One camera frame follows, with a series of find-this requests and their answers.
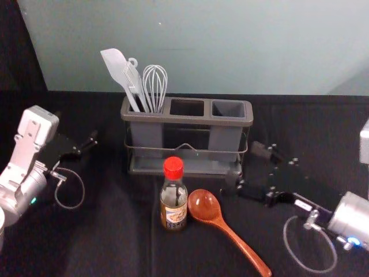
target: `bottle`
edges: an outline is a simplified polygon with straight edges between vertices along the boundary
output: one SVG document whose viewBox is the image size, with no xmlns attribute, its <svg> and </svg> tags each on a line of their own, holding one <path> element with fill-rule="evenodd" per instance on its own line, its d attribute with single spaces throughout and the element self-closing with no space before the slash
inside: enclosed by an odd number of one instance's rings
<svg viewBox="0 0 369 277">
<path fill-rule="evenodd" d="M 160 191 L 161 224 L 167 230 L 178 231 L 185 227 L 187 219 L 187 188 L 182 183 L 183 162 L 170 157 L 164 162 L 165 181 Z"/>
</svg>

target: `wooden spoon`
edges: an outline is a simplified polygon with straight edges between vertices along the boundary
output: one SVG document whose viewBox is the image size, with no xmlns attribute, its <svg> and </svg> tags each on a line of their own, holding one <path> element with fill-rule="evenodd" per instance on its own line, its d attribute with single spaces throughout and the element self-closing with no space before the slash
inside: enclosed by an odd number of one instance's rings
<svg viewBox="0 0 369 277">
<path fill-rule="evenodd" d="M 220 204 L 211 192 L 205 189 L 193 191 L 189 196 L 188 205 L 193 218 L 225 232 L 251 261 L 261 276 L 272 275 L 271 270 L 262 259 L 225 223 L 221 216 Z"/>
</svg>

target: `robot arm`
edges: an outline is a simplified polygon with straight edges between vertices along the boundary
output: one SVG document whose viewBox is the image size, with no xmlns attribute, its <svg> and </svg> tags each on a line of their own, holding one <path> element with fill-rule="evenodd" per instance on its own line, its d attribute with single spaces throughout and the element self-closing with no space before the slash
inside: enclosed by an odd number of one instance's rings
<svg viewBox="0 0 369 277">
<path fill-rule="evenodd" d="M 80 158 L 97 144 L 97 132 L 80 147 L 63 135 L 54 138 L 58 125 L 59 118 L 39 106 L 23 112 L 12 157 L 0 175 L 0 251 L 4 227 L 19 220 L 47 185 L 47 177 L 58 179 L 58 186 L 66 181 L 54 171 L 56 166 L 64 159 Z"/>
<path fill-rule="evenodd" d="M 47 168 L 37 157 L 54 137 L 58 125 L 59 118 L 39 106 L 23 112 L 12 157 L 0 175 L 0 207 L 5 213 L 5 227 L 16 223 L 46 186 Z"/>
<path fill-rule="evenodd" d="M 337 237 L 345 250 L 361 246 L 369 251 L 369 201 L 352 192 L 340 193 L 304 175 L 299 159 L 287 162 L 276 147 L 254 143 L 251 153 L 274 163 L 266 186 L 253 185 L 240 176 L 230 177 L 225 193 L 264 202 L 294 205 L 306 218 L 304 227 L 324 228 Z M 360 162 L 369 164 L 369 120 L 360 132 Z"/>
</svg>

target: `white cable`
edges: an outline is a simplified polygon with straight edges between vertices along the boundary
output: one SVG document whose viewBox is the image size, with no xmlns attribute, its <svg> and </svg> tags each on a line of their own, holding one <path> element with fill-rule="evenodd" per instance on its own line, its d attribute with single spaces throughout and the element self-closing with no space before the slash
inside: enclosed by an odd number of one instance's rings
<svg viewBox="0 0 369 277">
<path fill-rule="evenodd" d="M 334 245 L 332 243 L 332 241 L 330 240 L 330 238 L 328 237 L 328 235 L 322 230 L 322 229 L 315 229 L 316 231 L 318 231 L 324 238 L 325 240 L 327 240 L 327 243 L 329 244 L 329 247 L 331 248 L 332 250 L 332 254 L 333 254 L 333 264 L 325 269 L 325 270 L 317 270 L 317 269 L 312 269 L 310 267 L 307 267 L 306 265 L 304 265 L 297 257 L 296 255 L 294 254 L 294 252 L 292 251 L 292 249 L 289 247 L 289 244 L 288 244 L 288 240 L 287 240 L 287 227 L 289 225 L 289 223 L 298 218 L 298 216 L 292 216 L 290 217 L 289 219 L 287 219 L 286 223 L 284 223 L 284 226 L 283 226 L 283 241 L 284 241 L 284 244 L 288 250 L 288 253 L 292 256 L 292 258 L 298 263 L 299 266 L 301 266 L 303 269 L 305 269 L 306 271 L 309 271 L 309 272 L 312 272 L 312 273 L 316 273 L 316 274 L 324 274 L 324 273 L 328 273 L 332 270 L 334 270 L 334 268 L 336 267 L 337 265 L 337 252 L 336 252 L 336 249 L 334 248 Z"/>
<path fill-rule="evenodd" d="M 81 198 L 81 201 L 77 205 L 75 205 L 75 206 L 65 206 L 64 204 L 62 204 L 59 201 L 59 198 L 58 198 L 58 190 L 59 190 L 59 188 L 61 186 L 61 183 L 60 183 L 60 184 L 57 185 L 57 188 L 55 189 L 55 193 L 54 193 L 55 201 L 58 203 L 58 205 L 60 207 L 62 207 L 64 209 L 77 209 L 80 205 L 82 205 L 83 201 L 85 200 L 85 184 L 83 183 L 82 178 L 76 172 L 74 172 L 71 169 L 66 169 L 64 167 L 57 167 L 56 169 L 57 170 L 64 170 L 64 171 L 73 173 L 78 178 L 78 180 L 80 181 L 80 184 L 82 186 L 82 198 Z"/>
</svg>

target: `gray utensil caddy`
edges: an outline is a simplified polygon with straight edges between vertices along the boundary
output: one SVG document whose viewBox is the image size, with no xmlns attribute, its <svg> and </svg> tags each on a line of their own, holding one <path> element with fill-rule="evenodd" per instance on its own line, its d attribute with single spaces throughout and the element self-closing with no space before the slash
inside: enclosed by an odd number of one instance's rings
<svg viewBox="0 0 369 277">
<path fill-rule="evenodd" d="M 125 97 L 121 117 L 129 173 L 157 175 L 172 155 L 185 175 L 241 173 L 254 120 L 247 101 L 179 97 L 166 97 L 160 114 L 134 112 Z"/>
</svg>

